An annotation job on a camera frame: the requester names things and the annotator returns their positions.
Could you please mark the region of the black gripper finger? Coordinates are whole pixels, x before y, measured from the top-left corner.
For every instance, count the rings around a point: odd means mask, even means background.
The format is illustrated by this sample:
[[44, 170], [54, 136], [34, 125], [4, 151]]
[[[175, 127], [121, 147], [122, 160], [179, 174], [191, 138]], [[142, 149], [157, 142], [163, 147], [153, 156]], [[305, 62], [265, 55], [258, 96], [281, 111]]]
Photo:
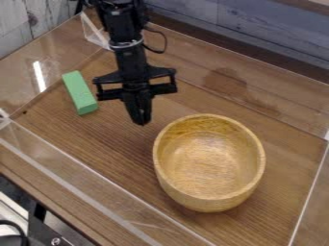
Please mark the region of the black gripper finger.
[[142, 125], [147, 125], [151, 120], [151, 94], [149, 90], [141, 92], [141, 114]]
[[122, 95], [122, 100], [133, 122], [138, 125], [143, 125], [145, 118], [143, 118], [143, 113], [141, 112], [137, 95], [134, 93], [125, 92]]

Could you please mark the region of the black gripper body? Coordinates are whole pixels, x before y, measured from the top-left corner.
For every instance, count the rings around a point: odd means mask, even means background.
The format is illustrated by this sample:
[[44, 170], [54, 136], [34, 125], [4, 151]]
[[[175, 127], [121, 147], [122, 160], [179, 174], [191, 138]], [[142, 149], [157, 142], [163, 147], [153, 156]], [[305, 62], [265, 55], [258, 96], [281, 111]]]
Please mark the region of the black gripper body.
[[115, 52], [117, 71], [95, 77], [99, 101], [129, 98], [151, 100], [155, 95], [178, 91], [177, 70], [149, 64], [143, 43], [110, 43]]

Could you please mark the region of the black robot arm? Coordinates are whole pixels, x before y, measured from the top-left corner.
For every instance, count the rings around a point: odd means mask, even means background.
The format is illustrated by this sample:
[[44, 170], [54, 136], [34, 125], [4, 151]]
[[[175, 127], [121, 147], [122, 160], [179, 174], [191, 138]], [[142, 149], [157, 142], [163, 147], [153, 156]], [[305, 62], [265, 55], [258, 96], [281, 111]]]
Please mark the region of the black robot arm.
[[151, 120], [153, 98], [178, 91], [177, 69], [154, 66], [147, 60], [147, 50], [163, 54], [166, 47], [155, 50], [145, 44], [142, 31], [153, 31], [146, 3], [143, 0], [79, 0], [79, 4], [78, 11], [83, 5], [95, 8], [115, 52], [118, 70], [93, 79], [98, 100], [121, 100], [133, 122], [146, 125]]

